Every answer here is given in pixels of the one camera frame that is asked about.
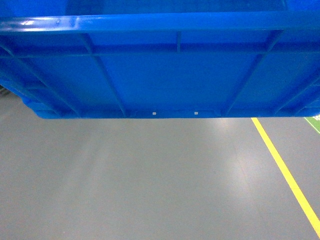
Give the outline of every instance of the green floor marking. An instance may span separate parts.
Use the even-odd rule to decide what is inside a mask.
[[[320,134],[320,114],[317,116],[305,117],[305,120]]]

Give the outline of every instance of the epoxy floor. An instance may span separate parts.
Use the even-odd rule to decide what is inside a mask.
[[[250,118],[44,120],[0,104],[1,240],[316,240]],[[259,118],[320,216],[320,134]]]

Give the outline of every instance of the yellow stripe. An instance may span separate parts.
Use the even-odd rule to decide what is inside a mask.
[[[289,187],[291,188],[296,200],[300,204],[304,214],[308,218],[309,222],[311,223],[313,229],[315,230],[316,234],[320,239],[320,221],[317,215],[315,214],[314,210],[310,206],[308,200],[306,199],[305,195],[301,191],[300,187],[298,186],[296,180],[290,173],[288,167],[286,166],[285,162],[281,158],[280,154],[278,153],[277,149],[275,148],[274,144],[271,142],[270,138],[268,137],[266,131],[262,127],[261,123],[256,117],[251,118],[256,129],[260,133],[265,145],[269,149],[271,155],[273,156],[276,164],[278,165],[280,171],[282,172],[286,182],[288,183]]]

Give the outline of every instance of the plastic crate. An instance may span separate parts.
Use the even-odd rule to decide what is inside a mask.
[[[320,113],[320,0],[0,0],[0,85],[42,118]]]

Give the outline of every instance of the blue plastic crate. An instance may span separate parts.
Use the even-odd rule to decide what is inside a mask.
[[[42,118],[320,113],[320,0],[0,0],[0,85]]]

